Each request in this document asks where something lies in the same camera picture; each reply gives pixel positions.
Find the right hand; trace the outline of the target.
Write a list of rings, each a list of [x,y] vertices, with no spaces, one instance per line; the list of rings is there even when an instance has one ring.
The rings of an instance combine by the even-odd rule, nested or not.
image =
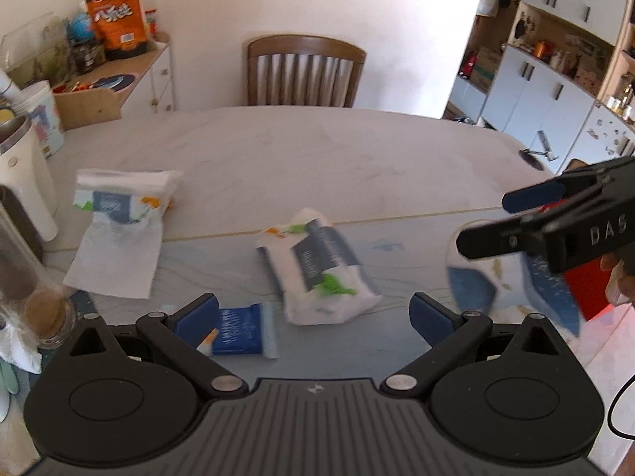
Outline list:
[[[616,253],[608,253],[600,258],[600,268],[609,272],[609,282],[605,294],[612,305],[633,304],[635,299],[634,275],[626,271],[622,258]]]

